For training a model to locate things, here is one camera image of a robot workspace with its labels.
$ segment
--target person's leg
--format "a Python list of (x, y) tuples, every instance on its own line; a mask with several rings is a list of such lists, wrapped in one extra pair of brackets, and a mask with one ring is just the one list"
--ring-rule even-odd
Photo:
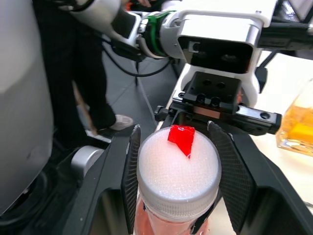
[(107, 103), (107, 77), (102, 62), (102, 41), (95, 31), (77, 22), (75, 82), (90, 106), (90, 116), (98, 129), (115, 124), (115, 113)]
[(78, 146), (87, 135), (78, 117), (72, 87), (76, 20), (47, 1), (33, 0), (33, 6), (58, 136), (65, 146)]

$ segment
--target red object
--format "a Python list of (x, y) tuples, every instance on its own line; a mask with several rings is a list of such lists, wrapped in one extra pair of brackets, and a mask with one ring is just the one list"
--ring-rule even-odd
[(190, 159), (191, 146), (194, 141), (195, 129), (190, 126), (171, 126), (168, 141), (175, 143), (178, 148)]

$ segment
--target white bottle cap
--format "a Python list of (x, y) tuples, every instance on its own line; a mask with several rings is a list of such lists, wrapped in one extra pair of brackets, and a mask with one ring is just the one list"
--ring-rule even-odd
[(218, 152), (196, 131), (190, 159), (169, 142), (170, 128), (150, 135), (138, 155), (139, 192), (148, 209), (173, 222), (194, 220), (216, 199), (221, 179)]

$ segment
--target table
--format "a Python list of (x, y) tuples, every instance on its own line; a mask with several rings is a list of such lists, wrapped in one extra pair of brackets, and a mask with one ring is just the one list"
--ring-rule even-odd
[[(270, 52), (264, 51), (262, 62)], [(185, 65), (180, 78), (187, 72)], [(268, 81), (258, 98), (256, 109), (283, 114), (313, 77), (313, 61), (277, 54), (267, 65)], [(313, 158), (277, 148), (274, 135), (252, 136), (257, 147), (283, 171), (300, 197), (313, 204)], [(221, 200), (210, 216), (211, 235), (234, 235), (224, 201)]]

